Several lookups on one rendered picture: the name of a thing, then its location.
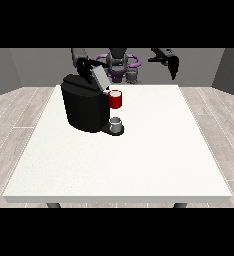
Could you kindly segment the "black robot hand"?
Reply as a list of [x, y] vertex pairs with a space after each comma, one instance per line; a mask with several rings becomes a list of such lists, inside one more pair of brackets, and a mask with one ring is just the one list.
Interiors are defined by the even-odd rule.
[[92, 72], [91, 70], [94, 67], [102, 66], [103, 68], [108, 68], [109, 65], [100, 61], [92, 60], [92, 59], [85, 59], [79, 58], [76, 61], [76, 68], [78, 74], [84, 78], [89, 84], [92, 83]]
[[153, 57], [149, 58], [148, 61], [166, 64], [170, 72], [171, 78], [176, 78], [179, 69], [179, 58], [177, 56]]

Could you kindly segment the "small grey coffee pod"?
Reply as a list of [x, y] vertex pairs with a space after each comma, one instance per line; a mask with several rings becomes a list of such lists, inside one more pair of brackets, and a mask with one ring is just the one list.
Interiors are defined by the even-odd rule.
[[131, 84], [137, 82], [138, 69], [137, 68], [128, 68], [126, 71], [126, 81]]

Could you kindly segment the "pale grey machine lid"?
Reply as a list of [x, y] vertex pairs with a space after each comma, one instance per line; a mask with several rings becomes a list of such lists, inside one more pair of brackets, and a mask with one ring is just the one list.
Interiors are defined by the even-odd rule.
[[102, 91], [105, 91], [111, 84], [105, 70], [102, 66], [98, 66], [92, 70], [92, 73]]

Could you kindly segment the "black coffee machine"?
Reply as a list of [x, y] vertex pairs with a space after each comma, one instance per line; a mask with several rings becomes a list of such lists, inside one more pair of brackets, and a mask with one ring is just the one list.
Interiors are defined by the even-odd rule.
[[67, 120], [74, 128], [90, 133], [105, 132], [112, 136], [124, 133], [120, 123], [114, 127], [110, 122], [113, 107], [109, 93], [104, 93], [97, 81], [88, 83], [79, 75], [67, 75], [61, 84]]

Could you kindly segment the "small grey cup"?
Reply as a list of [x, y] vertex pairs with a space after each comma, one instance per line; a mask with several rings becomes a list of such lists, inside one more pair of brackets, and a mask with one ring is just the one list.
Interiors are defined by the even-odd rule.
[[122, 129], [122, 121], [119, 117], [112, 117], [109, 120], [110, 131], [113, 133], [118, 133]]

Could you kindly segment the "red pod holder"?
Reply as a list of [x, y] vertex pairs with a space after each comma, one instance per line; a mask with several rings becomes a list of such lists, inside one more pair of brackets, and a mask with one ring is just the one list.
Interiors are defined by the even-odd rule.
[[109, 107], [118, 109], [122, 106], [122, 92], [119, 90], [111, 90], [108, 92]]

